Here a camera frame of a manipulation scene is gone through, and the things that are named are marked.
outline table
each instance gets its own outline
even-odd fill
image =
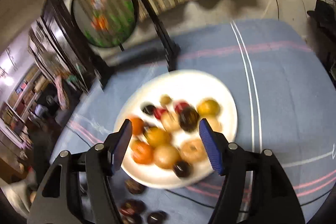
[[[229,88],[238,112],[236,143],[255,152],[273,150],[300,204],[332,188],[336,180],[336,92],[316,55],[289,25],[271,19],[245,20],[197,29],[174,37],[174,41],[181,47],[179,69],[210,73]],[[52,160],[62,150],[78,153],[103,142],[126,100],[144,83],[166,72],[165,62],[143,65],[113,75],[104,91],[97,81],[77,106]],[[121,170],[110,179],[117,204],[131,197],[123,186],[126,177]],[[166,211],[170,216],[167,224],[207,223],[222,182],[223,178],[213,173],[195,185],[174,189],[208,207],[157,189],[148,189],[139,198],[148,211]],[[247,174],[242,210],[248,210],[250,186]],[[302,206],[306,221],[326,197]],[[84,199],[83,204],[87,207],[89,201]],[[89,210],[86,213],[90,220]]]

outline white plate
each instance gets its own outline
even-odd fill
[[[162,128],[160,121],[142,113],[140,106],[144,102],[151,102],[160,106],[160,96],[168,94],[174,101],[186,100],[196,107],[204,98],[214,98],[221,106],[218,120],[222,124],[222,133],[229,142],[233,142],[237,130],[237,110],[228,88],[214,76],[197,70],[178,70],[154,78],[138,89],[121,109],[114,126],[117,132],[129,115],[137,115],[146,122]],[[180,147],[184,140],[199,138],[198,130],[188,134],[183,130],[172,134],[172,144]],[[192,175],[186,179],[179,179],[172,170],[163,170],[156,165],[136,164],[132,159],[132,150],[127,148],[122,169],[137,182],[152,188],[172,189],[184,187],[202,180],[213,172],[209,160],[194,164]]]

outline orange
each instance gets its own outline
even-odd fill
[[[132,147],[133,155],[132,158],[134,162],[138,164],[152,164],[154,161],[154,149],[144,143],[144,142],[138,142],[136,145]]]
[[[132,134],[137,136],[143,133],[144,121],[137,116],[128,118],[132,123]]]

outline white stripe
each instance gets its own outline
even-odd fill
[[[236,27],[236,29],[238,31],[239,37],[240,37],[241,42],[243,44],[243,47],[245,49],[247,60],[249,62],[250,69],[251,69],[253,86],[254,86],[254,92],[255,92],[255,97],[257,99],[258,124],[259,124],[259,148],[260,148],[259,153],[261,153],[263,151],[263,138],[262,138],[262,135],[261,135],[261,117],[260,117],[260,107],[259,107],[259,97],[258,97],[258,92],[257,92],[257,86],[255,84],[255,78],[254,78],[254,73],[253,73],[253,69],[252,69],[252,64],[251,64],[251,60],[250,60],[249,54],[247,53],[244,40],[243,40],[242,35],[240,34],[240,31],[239,31],[239,29],[238,29],[238,27],[237,27],[237,25],[236,25],[236,23],[234,21],[233,21],[233,24],[235,25],[235,27]]]
[[[235,33],[236,40],[237,40],[237,43],[238,43],[238,46],[239,46],[239,49],[240,49],[241,57],[243,59],[244,68],[245,68],[245,74],[246,74],[246,79],[247,79],[247,87],[249,89],[250,107],[251,107],[252,152],[254,152],[254,117],[253,117],[253,103],[252,103],[252,94],[251,94],[250,79],[249,79],[249,75],[247,73],[247,67],[246,67],[246,62],[245,62],[244,54],[243,54],[242,48],[240,46],[237,33],[236,33],[236,31],[235,31],[232,23],[231,23],[231,28],[232,28],[233,32]],[[252,182],[253,182],[253,172],[251,172],[249,189],[252,189]],[[247,210],[247,206],[248,206],[248,202],[245,202],[244,211]],[[239,222],[243,221],[244,217],[245,217],[245,215],[241,214]]]
[[[321,156],[317,156],[317,157],[314,157],[314,158],[311,158],[311,159],[308,159],[308,160],[295,161],[295,162],[292,162],[292,163],[289,163],[289,164],[281,164],[281,166],[282,166],[282,168],[287,168],[287,167],[303,165],[303,164],[307,164],[307,163],[310,163],[310,162],[313,162],[313,161],[316,161],[316,160],[326,158],[330,155],[333,155],[333,151],[330,151],[330,152],[325,153]]]

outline plate rim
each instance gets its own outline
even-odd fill
[[[197,73],[197,74],[203,74],[203,75],[207,75],[208,77],[211,77],[211,78],[215,78],[217,81],[221,82],[222,85],[225,87],[225,89],[227,90],[227,92],[230,94],[230,97],[231,97],[231,100],[233,101],[233,106],[234,106],[234,109],[235,109],[235,115],[234,115],[234,125],[235,125],[235,132],[234,132],[234,137],[233,137],[233,141],[236,139],[236,135],[237,135],[237,129],[238,129],[238,113],[237,113],[237,107],[236,107],[236,102],[230,92],[230,90],[227,88],[227,86],[220,80],[218,79],[216,76],[214,75],[211,75],[205,71],[202,71],[202,70],[195,70],[195,69],[182,69],[182,70],[175,70],[175,71],[171,71],[171,72],[167,72],[167,73],[164,73],[164,74],[161,74],[151,80],[149,80],[148,82],[146,82],[145,84],[143,84],[140,88],[138,88],[128,99],[127,101],[125,102],[125,104],[123,105],[123,107],[121,108],[121,110],[119,111],[119,114],[115,120],[115,123],[114,123],[114,131],[113,132],[118,132],[119,129],[116,128],[116,124],[117,124],[117,121],[119,120],[119,117],[121,115],[121,113],[123,113],[124,109],[127,108],[127,106],[129,105],[129,102],[131,100],[133,100],[133,97],[135,97],[135,94],[141,90],[141,89],[145,89],[146,86],[150,85],[151,82],[153,80],[157,81],[157,80],[160,80],[160,78],[164,78],[164,77],[167,77],[168,75],[178,75],[178,74],[183,74],[183,73]],[[205,174],[203,174],[201,177],[194,177],[194,178],[190,178],[190,179],[187,179],[187,180],[181,180],[180,183],[178,185],[176,185],[176,183],[174,184],[154,184],[154,183],[150,183],[150,182],[146,182],[146,181],[143,181],[141,179],[138,179],[136,178],[135,176],[133,176],[132,174],[130,174],[127,169],[124,167],[124,164],[123,162],[121,163],[121,168],[123,169],[123,171],[128,175],[130,176],[132,179],[134,179],[135,181],[147,186],[147,187],[150,187],[150,188],[156,188],[156,189],[175,189],[175,188],[182,188],[182,187],[185,187],[185,186],[188,186],[188,185],[191,185],[191,184],[194,184],[195,182],[198,182],[204,178],[206,178],[207,176],[209,176],[212,172],[214,172],[214,170],[209,170],[209,172],[206,172]]]

